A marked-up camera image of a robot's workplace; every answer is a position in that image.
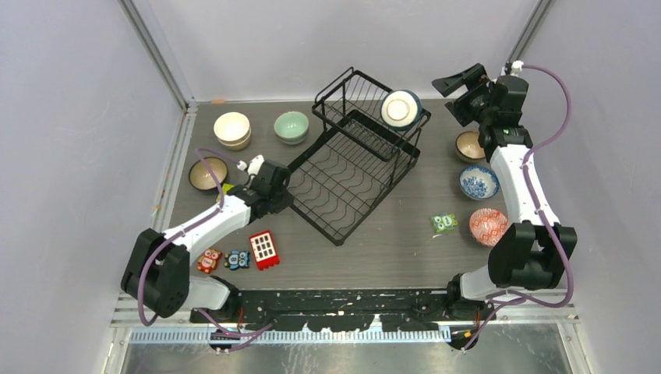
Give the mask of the teal bowl white base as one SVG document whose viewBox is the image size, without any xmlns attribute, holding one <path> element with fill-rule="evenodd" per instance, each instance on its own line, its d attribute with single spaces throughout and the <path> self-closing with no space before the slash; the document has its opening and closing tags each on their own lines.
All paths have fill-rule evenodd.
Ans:
<svg viewBox="0 0 661 374">
<path fill-rule="evenodd" d="M 397 132 L 408 131 L 421 114 L 421 101 L 410 90 L 393 90 L 381 101 L 381 121 Z"/>
</svg>

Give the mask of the black patterned rim bowl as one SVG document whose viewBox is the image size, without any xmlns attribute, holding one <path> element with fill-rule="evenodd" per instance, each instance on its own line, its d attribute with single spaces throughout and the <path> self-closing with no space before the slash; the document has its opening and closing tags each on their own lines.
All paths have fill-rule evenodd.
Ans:
<svg viewBox="0 0 661 374">
<path fill-rule="evenodd" d="M 470 164 L 478 163 L 486 157 L 484 149 L 479 144 L 477 131 L 460 133 L 455 140 L 455 151 L 462 161 Z"/>
</svg>

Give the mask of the dark blue glazed bowl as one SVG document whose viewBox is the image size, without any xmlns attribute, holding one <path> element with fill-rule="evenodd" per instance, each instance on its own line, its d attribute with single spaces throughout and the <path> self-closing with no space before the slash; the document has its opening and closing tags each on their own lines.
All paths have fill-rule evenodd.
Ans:
<svg viewBox="0 0 661 374">
<path fill-rule="evenodd" d="M 202 161 L 197 161 L 188 173 L 188 180 L 190 185 L 200 191 L 210 191 L 217 188 L 216 182 L 220 185 L 228 175 L 228 167 L 226 163 L 217 157 L 206 157 L 205 161 L 209 168 L 205 166 Z"/>
</svg>

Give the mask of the light green bowl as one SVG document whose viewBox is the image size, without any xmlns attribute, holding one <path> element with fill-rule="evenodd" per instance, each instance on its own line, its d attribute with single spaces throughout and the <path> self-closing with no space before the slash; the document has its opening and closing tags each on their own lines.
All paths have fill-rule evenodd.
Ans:
<svg viewBox="0 0 661 374">
<path fill-rule="evenodd" d="M 300 111 L 285 112 L 274 123 L 274 131 L 281 139 L 298 139 L 306 135 L 308 130 L 309 119 Z"/>
</svg>

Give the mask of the beige bowl with flower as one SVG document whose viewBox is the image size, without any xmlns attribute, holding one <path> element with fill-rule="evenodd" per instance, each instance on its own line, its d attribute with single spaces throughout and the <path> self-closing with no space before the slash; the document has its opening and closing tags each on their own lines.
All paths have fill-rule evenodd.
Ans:
<svg viewBox="0 0 661 374">
<path fill-rule="evenodd" d="M 248 117 L 236 111 L 221 115 L 213 126 L 214 135 L 222 143 L 240 143 L 249 136 L 250 129 Z"/>
</svg>

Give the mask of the white blue floral bowl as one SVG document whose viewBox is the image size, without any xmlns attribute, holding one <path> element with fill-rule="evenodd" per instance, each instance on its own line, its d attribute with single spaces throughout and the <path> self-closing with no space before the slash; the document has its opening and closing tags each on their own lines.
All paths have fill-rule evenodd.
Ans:
<svg viewBox="0 0 661 374">
<path fill-rule="evenodd" d="M 469 165 L 458 176 L 461 191 L 470 199 L 485 200 L 494 197 L 500 191 L 496 173 L 481 165 Z"/>
</svg>

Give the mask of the blue white zigzag bowl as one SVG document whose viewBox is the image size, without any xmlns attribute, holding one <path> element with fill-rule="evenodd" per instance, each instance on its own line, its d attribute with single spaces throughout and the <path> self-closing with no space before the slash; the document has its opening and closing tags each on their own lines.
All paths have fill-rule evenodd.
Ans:
<svg viewBox="0 0 661 374">
<path fill-rule="evenodd" d="M 486 247 L 494 247 L 509 228 L 506 215 L 493 208 L 481 208 L 469 218 L 469 230 L 473 238 Z"/>
</svg>

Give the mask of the pale green striped bowl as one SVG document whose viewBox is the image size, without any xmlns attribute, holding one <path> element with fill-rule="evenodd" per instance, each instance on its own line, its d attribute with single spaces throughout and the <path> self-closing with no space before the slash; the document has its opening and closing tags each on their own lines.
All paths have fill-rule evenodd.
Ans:
<svg viewBox="0 0 661 374">
<path fill-rule="evenodd" d="M 307 136 L 300 136 L 298 138 L 280 138 L 279 140 L 288 146 L 299 145 L 306 141 Z"/>
</svg>

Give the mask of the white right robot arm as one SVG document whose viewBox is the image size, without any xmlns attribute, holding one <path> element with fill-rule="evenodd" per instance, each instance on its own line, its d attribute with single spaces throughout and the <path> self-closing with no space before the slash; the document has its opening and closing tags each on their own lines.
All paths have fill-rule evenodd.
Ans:
<svg viewBox="0 0 661 374">
<path fill-rule="evenodd" d="M 448 283 L 445 309 L 454 319 L 466 319 L 476 303 L 534 302 L 560 308 L 574 294 L 569 259 L 578 237 L 550 207 L 534 163 L 536 151 L 556 138 L 533 143 L 520 123 L 528 82 L 519 74 L 527 67 L 520 61 L 508 63 L 502 75 L 491 79 L 483 65 L 475 64 L 432 81 L 443 97 L 466 89 L 445 107 L 460 125 L 478 124 L 479 145 L 499 180 L 510 222 L 486 266 Z"/>
</svg>

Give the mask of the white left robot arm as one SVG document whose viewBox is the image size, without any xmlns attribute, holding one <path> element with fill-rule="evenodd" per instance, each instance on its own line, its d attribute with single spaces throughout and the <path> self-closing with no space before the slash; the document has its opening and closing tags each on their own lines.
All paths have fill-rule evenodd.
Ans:
<svg viewBox="0 0 661 374">
<path fill-rule="evenodd" d="M 292 172 L 287 166 L 258 156 L 240 167 L 248 172 L 246 184 L 233 187 L 184 224 L 164 232 L 147 228 L 138 235 L 120 287 L 137 300 L 143 325 L 152 325 L 155 318 L 167 319 L 180 309 L 205 309 L 222 323 L 238 315 L 232 286 L 216 276 L 194 277 L 191 267 L 225 236 L 293 202 L 288 191 Z M 147 318 L 147 311 L 154 318 Z"/>
</svg>

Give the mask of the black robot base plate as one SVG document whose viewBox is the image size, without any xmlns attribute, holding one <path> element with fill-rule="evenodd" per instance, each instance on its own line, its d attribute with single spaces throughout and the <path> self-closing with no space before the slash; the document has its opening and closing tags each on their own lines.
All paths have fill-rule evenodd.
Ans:
<svg viewBox="0 0 661 374">
<path fill-rule="evenodd" d="M 443 288 L 243 290 L 233 291 L 219 310 L 193 311 L 193 323 L 213 319 L 258 330 L 365 331 L 379 322 L 385 332 L 431 331 L 441 322 L 474 326 L 493 308 L 465 301 Z"/>
</svg>

